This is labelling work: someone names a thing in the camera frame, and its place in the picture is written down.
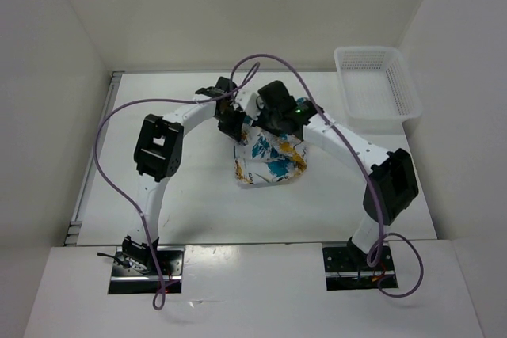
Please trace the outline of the patterned white teal yellow shorts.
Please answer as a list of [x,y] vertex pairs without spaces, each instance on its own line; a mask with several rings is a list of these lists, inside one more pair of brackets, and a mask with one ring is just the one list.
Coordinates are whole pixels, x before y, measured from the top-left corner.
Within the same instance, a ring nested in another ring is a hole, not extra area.
[[292,135],[276,136],[242,123],[241,139],[234,144],[234,175],[243,187],[274,185],[294,180],[307,169],[308,145]]

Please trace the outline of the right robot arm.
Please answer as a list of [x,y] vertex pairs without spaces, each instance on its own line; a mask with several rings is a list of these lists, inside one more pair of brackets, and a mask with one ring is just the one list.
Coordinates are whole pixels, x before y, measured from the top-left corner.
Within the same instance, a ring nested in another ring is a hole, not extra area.
[[373,144],[336,123],[310,100],[297,102],[281,81],[261,87],[258,99],[261,107],[256,126],[316,146],[364,177],[366,215],[349,239],[347,257],[356,269],[375,267],[387,227],[419,194],[410,154],[402,148],[388,150]]

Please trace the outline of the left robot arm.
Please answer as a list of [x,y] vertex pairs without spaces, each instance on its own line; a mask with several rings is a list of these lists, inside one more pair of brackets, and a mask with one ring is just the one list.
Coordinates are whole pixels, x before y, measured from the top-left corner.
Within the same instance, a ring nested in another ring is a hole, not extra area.
[[183,138],[203,122],[215,118],[218,129],[239,142],[246,113],[228,95],[237,85],[220,77],[213,87],[201,88],[189,104],[164,116],[150,114],[144,118],[134,151],[138,190],[134,202],[142,213],[122,242],[122,255],[138,273],[152,273],[158,265],[158,220],[167,184],[178,171]]

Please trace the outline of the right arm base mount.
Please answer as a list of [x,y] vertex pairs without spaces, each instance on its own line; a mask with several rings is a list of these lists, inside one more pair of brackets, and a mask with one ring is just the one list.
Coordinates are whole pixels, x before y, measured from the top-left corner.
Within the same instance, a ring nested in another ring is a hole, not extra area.
[[322,246],[327,291],[371,290],[378,287],[396,289],[398,282],[389,245],[383,246],[380,262],[371,268],[366,255],[347,246],[346,242]]

